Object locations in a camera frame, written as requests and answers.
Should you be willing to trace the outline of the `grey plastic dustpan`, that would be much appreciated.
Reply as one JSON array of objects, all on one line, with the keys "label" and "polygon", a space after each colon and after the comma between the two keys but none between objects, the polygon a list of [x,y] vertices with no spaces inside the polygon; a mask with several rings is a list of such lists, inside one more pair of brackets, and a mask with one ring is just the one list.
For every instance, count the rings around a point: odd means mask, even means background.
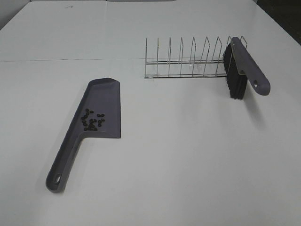
[{"label": "grey plastic dustpan", "polygon": [[64,191],[83,139],[120,137],[120,82],[112,78],[90,81],[46,178],[47,189]]}]

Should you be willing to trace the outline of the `pile of coffee beans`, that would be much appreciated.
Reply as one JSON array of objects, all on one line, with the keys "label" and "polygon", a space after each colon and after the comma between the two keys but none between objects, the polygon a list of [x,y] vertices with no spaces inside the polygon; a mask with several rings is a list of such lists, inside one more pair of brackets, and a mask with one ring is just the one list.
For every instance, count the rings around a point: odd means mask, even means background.
[{"label": "pile of coffee beans", "polygon": [[105,114],[85,108],[80,117],[80,122],[83,126],[83,131],[98,131],[105,122]]}]

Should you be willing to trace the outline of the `grey hand brush black bristles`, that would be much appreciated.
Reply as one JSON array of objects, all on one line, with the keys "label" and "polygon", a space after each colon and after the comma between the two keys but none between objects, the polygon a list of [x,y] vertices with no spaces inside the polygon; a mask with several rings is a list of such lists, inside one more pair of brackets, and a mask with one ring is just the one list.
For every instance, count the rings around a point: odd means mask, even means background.
[{"label": "grey hand brush black bristles", "polygon": [[248,82],[257,94],[269,95],[269,80],[251,57],[240,38],[230,38],[223,54],[223,63],[231,98],[243,99]]}]

